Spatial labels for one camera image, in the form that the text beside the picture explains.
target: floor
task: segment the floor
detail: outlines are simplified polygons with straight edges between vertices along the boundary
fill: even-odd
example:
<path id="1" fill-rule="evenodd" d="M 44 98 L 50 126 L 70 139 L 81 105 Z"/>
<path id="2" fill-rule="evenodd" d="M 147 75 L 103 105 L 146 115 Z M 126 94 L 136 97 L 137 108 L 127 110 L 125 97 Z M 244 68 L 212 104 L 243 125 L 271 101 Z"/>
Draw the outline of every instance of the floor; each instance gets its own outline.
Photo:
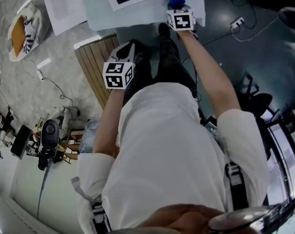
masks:
<path id="1" fill-rule="evenodd" d="M 31 61 L 27 60 L 32 60 L 38 65 L 47 58 L 50 58 L 51 62 L 41 68 L 43 76 L 56 82 L 64 94 L 74 100 L 74 105 L 81 111 L 81 116 L 75 121 L 74 126 L 82 126 L 90 118 L 99 118 L 102 108 L 81 71 L 73 48 L 75 43 L 96 35 L 96 32 L 89 29 L 87 23 L 80 24 L 57 37 L 50 28 L 47 39 L 25 60 L 20 62 L 9 60 L 7 30 L 17 10 L 25 1 L 0 0 L 0 69 L 2 72 L 0 89 L 15 113 L 16 119 L 12 125 L 16 130 L 21 124 L 33 128 L 40 117 L 45 118 L 48 113 L 53 113 L 55 107 L 71 106 L 69 100 L 61 100 L 60 91 L 48 80 L 33 79 L 37 69 Z M 0 93 L 0 112 L 3 115 L 7 114 L 7 102 Z M 72 109 L 71 112 L 73 118 L 76 117 L 76 109 Z"/>
<path id="2" fill-rule="evenodd" d="M 36 70 L 32 62 L 11 63 L 8 58 L 6 31 L 14 14 L 24 1 L 0 0 L 0 68 L 2 70 L 0 89 L 18 119 L 18 122 L 14 122 L 15 127 L 19 124 L 33 127 L 39 117 L 52 113 L 55 106 L 70 105 L 69 101 L 59 98 L 60 92 L 50 83 L 32 79 L 21 69 L 23 67 L 34 77 Z M 230 23 L 238 17 L 244 17 L 248 25 L 252 25 L 255 20 L 249 5 L 234 7 L 231 0 L 205 0 L 205 6 L 206 27 L 199 28 L 197 32 L 202 44 L 229 34 Z M 255 13 L 258 21 L 256 27 L 253 30 L 242 27 L 236 35 L 237 38 L 251 38 L 277 17 L 275 12 L 261 8 L 255 8 Z M 155 25 L 120 28 L 117 32 L 121 42 L 137 38 L 147 45 L 157 46 Z M 139 32 L 144 32 L 144 36 L 139 35 Z M 74 103 L 79 105 L 81 110 L 79 123 L 81 124 L 89 118 L 99 117 L 102 109 L 79 67 L 73 45 L 95 34 L 86 23 L 57 37 L 50 32 L 43 44 L 29 56 L 29 59 L 36 64 L 51 58 L 52 62 L 42 69 L 43 75 L 57 82 L 66 96 L 73 98 Z M 181 59 L 185 59 L 188 56 L 185 49 L 174 33 L 172 37 L 178 44 Z M 232 36 L 228 36 L 207 45 L 206 48 L 220 63 L 233 84 L 239 85 L 244 73 L 246 71 L 250 73 L 261 92 L 273 95 L 271 108 L 275 110 L 283 108 L 286 103 L 295 100 L 295 32 L 278 19 L 252 41 L 238 42 Z M 155 55 L 151 61 L 154 74 L 158 62 L 156 53 L 157 49 L 154 48 Z M 185 67 L 195 79 L 190 59 L 185 61 Z M 200 105 L 204 114 L 206 117 L 213 115 L 210 102 L 200 82 L 198 87 L 202 97 Z M 5 115 L 6 110 L 7 104 L 0 93 L 0 111 Z M 36 161 L 32 157 L 22 161 L 15 194 L 15 200 L 32 213 L 37 209 L 43 176 L 36 167 Z M 40 219 L 65 234 L 80 233 L 75 215 L 75 196 L 69 184 L 69 179 L 74 176 L 75 165 L 55 166 L 42 198 L 45 204 L 41 206 L 43 211 L 40 213 Z"/>

